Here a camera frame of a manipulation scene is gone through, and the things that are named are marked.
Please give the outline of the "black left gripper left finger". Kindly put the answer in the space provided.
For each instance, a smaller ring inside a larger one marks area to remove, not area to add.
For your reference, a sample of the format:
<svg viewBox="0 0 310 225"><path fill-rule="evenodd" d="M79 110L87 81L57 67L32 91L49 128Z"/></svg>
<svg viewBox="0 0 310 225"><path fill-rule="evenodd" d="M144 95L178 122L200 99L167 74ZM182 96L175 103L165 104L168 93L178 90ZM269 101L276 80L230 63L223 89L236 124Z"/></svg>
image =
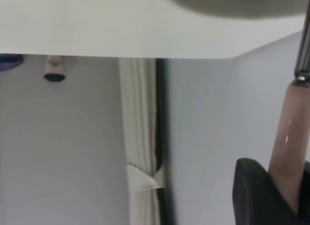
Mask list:
<svg viewBox="0 0 310 225"><path fill-rule="evenodd" d="M255 160L238 159L233 209L237 225L299 225L300 220L279 193L271 177Z"/></svg>

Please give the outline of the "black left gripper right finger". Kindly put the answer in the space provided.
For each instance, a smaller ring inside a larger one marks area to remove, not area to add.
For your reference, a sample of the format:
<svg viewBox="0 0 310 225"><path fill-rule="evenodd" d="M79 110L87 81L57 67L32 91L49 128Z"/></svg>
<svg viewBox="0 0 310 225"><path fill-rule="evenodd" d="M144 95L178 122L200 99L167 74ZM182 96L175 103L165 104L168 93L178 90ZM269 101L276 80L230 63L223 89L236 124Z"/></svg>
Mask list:
<svg viewBox="0 0 310 225"><path fill-rule="evenodd" d="M303 225L310 225L310 163L305 162L300 190L298 217Z"/></svg>

